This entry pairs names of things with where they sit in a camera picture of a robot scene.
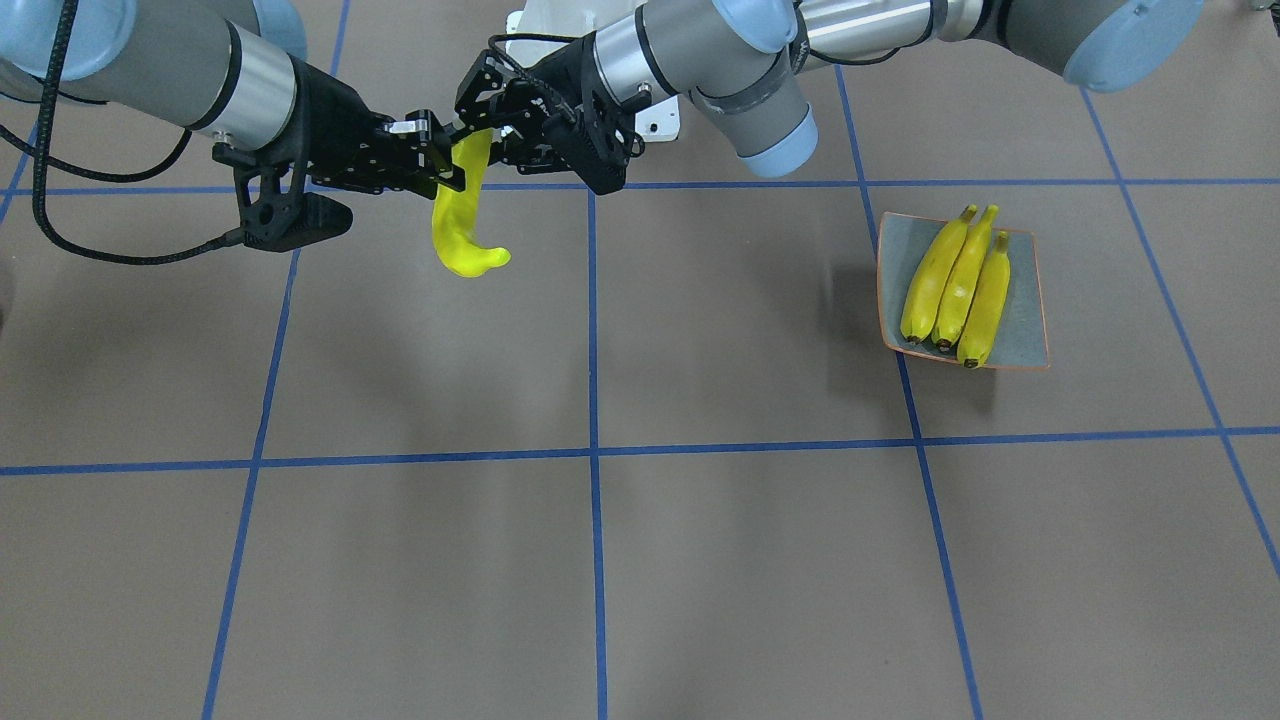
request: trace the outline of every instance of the gray floor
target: gray floor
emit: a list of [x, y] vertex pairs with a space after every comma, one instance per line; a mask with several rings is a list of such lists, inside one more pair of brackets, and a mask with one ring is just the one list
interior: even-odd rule
[[[977, 42], [809, 73], [783, 183], [689, 113], [613, 196], [497, 169], [479, 281], [410, 196], [298, 256], [79, 260], [0, 149], [0, 717], [1280, 717], [1280, 40], [1206, 5], [1117, 96]], [[389, 113], [516, 9], [301, 6]], [[223, 232], [197, 145], [55, 176], [55, 222]], [[874, 219], [968, 202], [1039, 237], [1048, 372], [881, 343]]]

